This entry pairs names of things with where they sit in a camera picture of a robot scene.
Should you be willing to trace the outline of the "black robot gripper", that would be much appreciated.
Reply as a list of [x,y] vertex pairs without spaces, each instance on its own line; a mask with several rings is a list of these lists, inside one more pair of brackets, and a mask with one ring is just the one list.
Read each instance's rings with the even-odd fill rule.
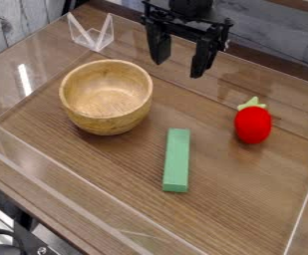
[[190,66],[190,77],[200,78],[212,66],[217,51],[228,48],[233,21],[216,12],[213,0],[143,0],[143,5],[150,54],[157,65],[170,56],[170,34],[166,32],[187,40],[204,35],[195,42]]

